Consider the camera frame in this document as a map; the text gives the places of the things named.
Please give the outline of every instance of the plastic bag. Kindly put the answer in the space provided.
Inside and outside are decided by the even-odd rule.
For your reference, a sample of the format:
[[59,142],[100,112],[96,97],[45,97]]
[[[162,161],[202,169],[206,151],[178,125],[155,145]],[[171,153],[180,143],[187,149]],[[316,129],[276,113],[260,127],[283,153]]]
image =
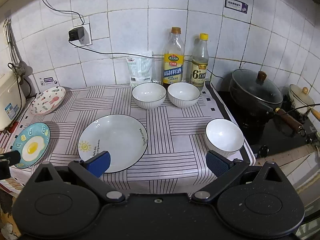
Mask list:
[[[152,51],[139,55],[152,57]],[[130,86],[135,87],[142,83],[152,82],[153,59],[145,57],[127,57],[127,64],[130,73]]]

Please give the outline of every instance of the rice cooker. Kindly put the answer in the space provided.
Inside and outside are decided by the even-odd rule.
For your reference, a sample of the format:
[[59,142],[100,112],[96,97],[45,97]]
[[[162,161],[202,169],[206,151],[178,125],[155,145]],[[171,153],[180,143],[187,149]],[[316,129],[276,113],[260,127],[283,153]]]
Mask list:
[[20,87],[22,106],[17,79],[12,71],[0,73],[0,131],[4,130],[17,116],[20,107],[26,104],[26,98]]

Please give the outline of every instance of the tablecloth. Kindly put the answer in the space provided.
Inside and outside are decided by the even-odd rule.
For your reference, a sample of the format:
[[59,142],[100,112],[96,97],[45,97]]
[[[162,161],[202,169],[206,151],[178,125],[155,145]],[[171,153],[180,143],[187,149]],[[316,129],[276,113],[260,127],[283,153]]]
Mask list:
[[[83,130],[94,120],[110,114],[125,114],[139,120],[148,133],[148,148],[143,157],[125,171],[107,174],[101,180],[124,193],[183,193],[195,192],[216,176],[205,164],[208,151],[204,142],[206,124],[214,118],[235,120],[214,88],[201,92],[198,102],[180,109],[167,97],[156,109],[145,110],[132,99],[129,85],[101,85],[67,90],[63,103],[52,113],[34,116],[26,111],[7,150],[14,139],[30,124],[46,123],[51,131],[50,143],[44,156],[30,168],[10,167],[12,177],[25,184],[43,161],[55,166],[79,160],[78,140]],[[254,155],[245,141],[242,152],[229,157],[246,159],[254,164]]]

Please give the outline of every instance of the blue plate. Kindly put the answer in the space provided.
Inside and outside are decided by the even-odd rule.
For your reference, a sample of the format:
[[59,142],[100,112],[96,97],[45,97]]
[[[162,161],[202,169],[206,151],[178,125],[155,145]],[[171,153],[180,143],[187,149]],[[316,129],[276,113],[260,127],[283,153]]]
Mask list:
[[50,129],[43,122],[37,122],[25,128],[15,139],[12,150],[20,152],[19,169],[25,169],[35,164],[46,151],[50,140]]

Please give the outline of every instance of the bottle label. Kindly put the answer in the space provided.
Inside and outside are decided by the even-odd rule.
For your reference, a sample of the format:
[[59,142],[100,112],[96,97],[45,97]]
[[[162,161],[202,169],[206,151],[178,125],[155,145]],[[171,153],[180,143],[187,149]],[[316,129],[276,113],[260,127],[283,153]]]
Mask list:
[[183,55],[164,54],[163,83],[173,84],[182,78]]
[[204,85],[205,74],[208,63],[196,63],[192,61],[191,84],[202,87]]

